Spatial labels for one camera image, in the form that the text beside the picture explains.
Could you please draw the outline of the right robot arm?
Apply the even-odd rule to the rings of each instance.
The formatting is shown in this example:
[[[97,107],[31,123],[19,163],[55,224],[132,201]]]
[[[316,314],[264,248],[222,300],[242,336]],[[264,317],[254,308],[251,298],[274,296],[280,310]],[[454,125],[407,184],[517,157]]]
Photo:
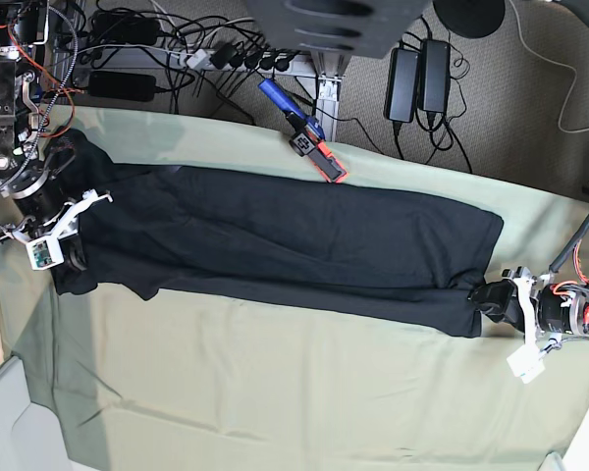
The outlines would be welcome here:
[[[22,244],[31,268],[86,268],[80,215],[111,195],[68,183],[83,135],[49,128],[57,101],[69,98],[70,71],[53,77],[34,58],[49,37],[49,17],[66,16],[46,1],[0,1],[0,196],[22,214],[0,223],[0,241]]]

